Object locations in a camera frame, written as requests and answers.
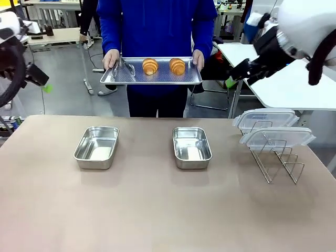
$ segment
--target plastic lid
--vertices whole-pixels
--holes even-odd
[[[296,145],[307,145],[316,137],[308,128],[269,127],[253,130],[244,135],[240,143],[246,144],[251,150],[276,150]]]
[[[290,127],[298,120],[291,109],[253,109],[236,117],[233,126],[238,127],[243,134],[247,134],[252,129],[264,127]]]

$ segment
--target tongs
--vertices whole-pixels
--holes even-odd
[[[130,77],[133,81],[135,81],[135,68],[134,65],[131,65],[127,63],[122,57],[119,57],[119,60],[114,64],[111,70],[111,82],[115,82],[117,72],[120,70],[120,68],[126,67],[128,70],[128,73],[130,74]]]

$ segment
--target bread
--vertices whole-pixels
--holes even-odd
[[[175,75],[182,75],[185,72],[185,63],[181,59],[171,59],[169,62],[169,68]]]
[[[142,69],[147,75],[153,75],[154,73],[156,73],[158,68],[159,65],[155,59],[148,58],[142,62]]]

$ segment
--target metal tray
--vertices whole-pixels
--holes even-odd
[[[114,85],[143,85],[143,84],[161,84],[161,85],[196,85],[202,82],[201,74],[193,64],[192,57],[177,57],[185,62],[185,73],[181,76],[175,75],[170,71],[169,61],[172,57],[153,58],[159,64],[157,72],[153,75],[146,75],[142,70],[142,62],[147,58],[123,58],[127,63],[135,68],[135,81],[132,80],[126,67],[118,70],[115,81],[111,81],[111,69],[107,70],[100,83]]]
[[[180,169],[205,169],[212,158],[205,132],[197,127],[173,130],[176,166]]]
[[[111,167],[117,148],[119,129],[93,126],[86,129],[74,158],[82,169],[106,170]]]

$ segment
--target blue hoodie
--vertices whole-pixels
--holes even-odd
[[[123,57],[188,57],[191,34],[194,50],[210,56],[214,19],[213,0],[99,0],[103,50]],[[161,96],[177,85],[131,85],[146,96]]]

